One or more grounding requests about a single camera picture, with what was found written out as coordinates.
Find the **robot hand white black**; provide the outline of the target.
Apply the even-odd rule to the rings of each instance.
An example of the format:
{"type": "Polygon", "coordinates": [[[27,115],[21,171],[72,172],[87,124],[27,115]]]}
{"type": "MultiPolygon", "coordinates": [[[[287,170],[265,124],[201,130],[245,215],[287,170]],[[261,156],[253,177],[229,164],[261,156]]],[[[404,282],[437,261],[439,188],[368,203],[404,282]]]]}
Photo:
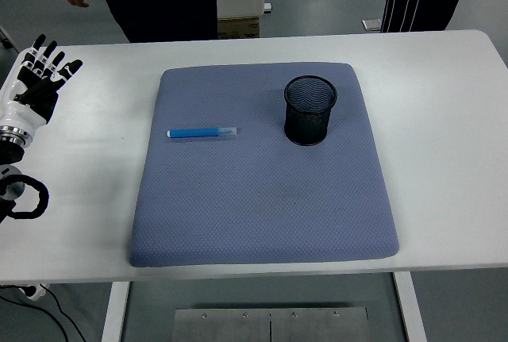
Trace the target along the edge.
{"type": "Polygon", "coordinates": [[[36,38],[9,83],[1,100],[1,123],[19,129],[36,129],[47,124],[56,107],[58,91],[83,65],[82,60],[74,60],[60,67],[65,53],[54,53],[55,41],[41,49],[45,39],[44,34],[36,38]]]}

